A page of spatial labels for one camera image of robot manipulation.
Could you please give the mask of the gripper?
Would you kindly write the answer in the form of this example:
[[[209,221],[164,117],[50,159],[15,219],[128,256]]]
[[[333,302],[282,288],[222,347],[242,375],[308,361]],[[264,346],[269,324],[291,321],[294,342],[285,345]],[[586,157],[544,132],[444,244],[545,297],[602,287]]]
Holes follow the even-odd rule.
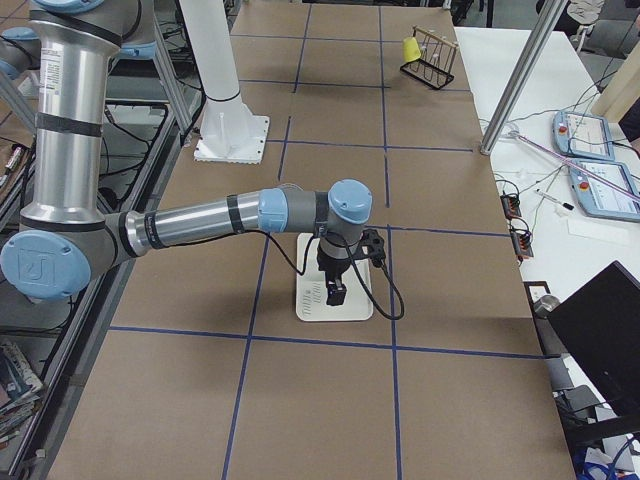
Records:
[[[351,261],[346,258],[334,258],[327,254],[321,246],[317,253],[318,269],[324,273],[328,306],[341,306],[344,304],[347,287],[343,284],[342,275],[351,266]]]

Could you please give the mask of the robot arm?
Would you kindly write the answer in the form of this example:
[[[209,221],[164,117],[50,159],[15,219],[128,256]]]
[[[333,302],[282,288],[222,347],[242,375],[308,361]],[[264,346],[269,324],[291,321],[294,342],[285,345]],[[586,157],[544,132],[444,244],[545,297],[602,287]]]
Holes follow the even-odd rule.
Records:
[[[110,61],[132,48],[157,50],[150,1],[34,1],[40,43],[39,108],[32,201],[3,246],[1,269],[23,294],[63,299],[152,249],[247,232],[309,233],[319,241],[327,302],[346,296],[372,195],[354,179],[326,192],[276,187],[164,211],[103,214],[97,206]]]

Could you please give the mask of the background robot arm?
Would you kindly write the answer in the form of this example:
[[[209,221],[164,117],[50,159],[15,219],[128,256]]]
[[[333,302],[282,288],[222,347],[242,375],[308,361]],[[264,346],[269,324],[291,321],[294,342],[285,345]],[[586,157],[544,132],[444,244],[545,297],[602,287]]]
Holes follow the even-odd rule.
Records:
[[[10,80],[28,73],[33,88],[40,86],[41,42],[35,31],[26,26],[12,27],[1,33],[1,71]]]

